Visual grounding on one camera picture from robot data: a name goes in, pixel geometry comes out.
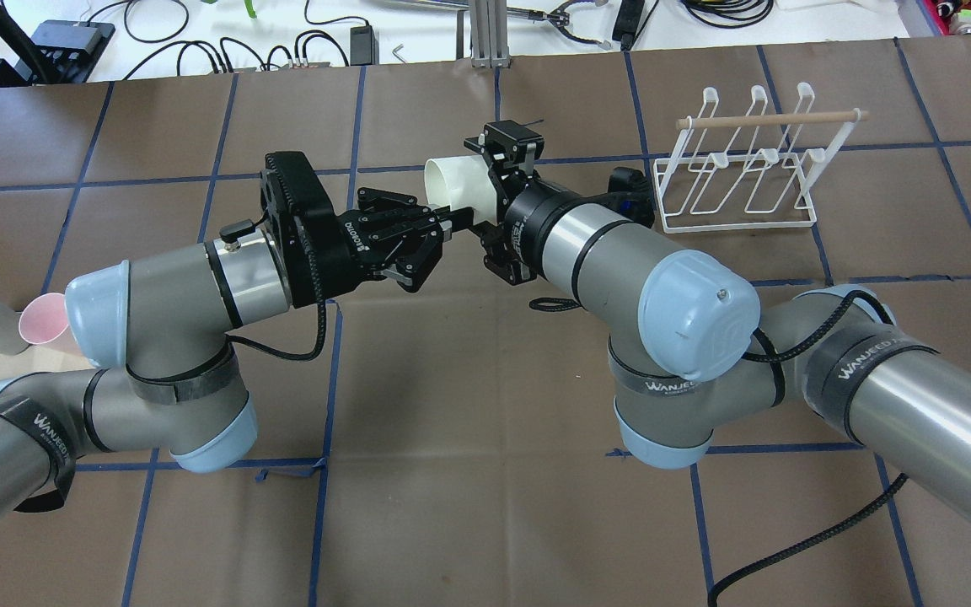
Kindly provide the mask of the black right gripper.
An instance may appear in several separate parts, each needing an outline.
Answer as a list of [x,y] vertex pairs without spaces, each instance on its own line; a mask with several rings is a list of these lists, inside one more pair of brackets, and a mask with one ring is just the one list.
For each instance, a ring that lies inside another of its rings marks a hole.
[[515,121],[493,121],[483,126],[477,138],[465,139],[464,146],[485,160],[491,187],[496,192],[486,205],[486,210],[494,212],[494,218],[471,227],[485,250],[483,265],[513,287],[536,279],[535,271],[517,253],[518,239],[512,235],[515,228],[506,215],[516,197],[537,175],[534,163],[543,153],[543,136]]

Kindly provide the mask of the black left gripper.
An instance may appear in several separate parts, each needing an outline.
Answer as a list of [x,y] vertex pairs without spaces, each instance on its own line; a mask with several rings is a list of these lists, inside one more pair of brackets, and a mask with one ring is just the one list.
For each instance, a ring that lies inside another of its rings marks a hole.
[[338,222],[358,282],[392,279],[408,293],[419,292],[442,258],[444,232],[494,224],[478,210],[435,210],[415,196],[363,187],[356,206]]

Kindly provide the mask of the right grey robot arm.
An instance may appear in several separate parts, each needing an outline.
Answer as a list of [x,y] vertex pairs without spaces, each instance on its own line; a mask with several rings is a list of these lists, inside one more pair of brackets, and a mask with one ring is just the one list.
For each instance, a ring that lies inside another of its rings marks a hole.
[[971,522],[971,373],[903,333],[873,293],[840,285],[763,311],[716,258],[543,180],[529,128],[496,121],[464,143],[496,193],[491,269],[513,285],[542,277],[609,327],[633,456],[686,468],[717,427],[802,400]]

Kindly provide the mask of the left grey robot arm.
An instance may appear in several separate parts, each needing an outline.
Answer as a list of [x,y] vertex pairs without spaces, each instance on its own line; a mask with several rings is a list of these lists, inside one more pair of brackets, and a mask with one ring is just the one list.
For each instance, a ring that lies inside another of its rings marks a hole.
[[236,346],[314,360],[329,300],[385,279],[419,291],[474,220],[370,188],[339,214],[300,151],[266,155],[260,208],[218,238],[70,281],[68,325],[91,368],[0,383],[0,518],[64,507],[92,454],[164,449],[194,473],[234,464],[258,435]]

